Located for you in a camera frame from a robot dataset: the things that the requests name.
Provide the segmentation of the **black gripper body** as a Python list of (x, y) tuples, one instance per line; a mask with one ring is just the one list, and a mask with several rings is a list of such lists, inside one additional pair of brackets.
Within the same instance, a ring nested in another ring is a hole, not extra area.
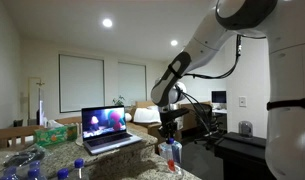
[(158, 129), (161, 136), (173, 136), (177, 131), (177, 122), (174, 118), (161, 117), (161, 126)]

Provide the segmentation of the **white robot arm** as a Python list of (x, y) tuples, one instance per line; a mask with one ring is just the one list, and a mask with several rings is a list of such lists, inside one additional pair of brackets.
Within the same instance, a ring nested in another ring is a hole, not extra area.
[(215, 59), (232, 64), (232, 38), (244, 37), (241, 67), (226, 81), (228, 129), (250, 120), (267, 140), (265, 159), (277, 180), (305, 180), (305, 0), (210, 0), (189, 43), (151, 92), (166, 106), (189, 72)]

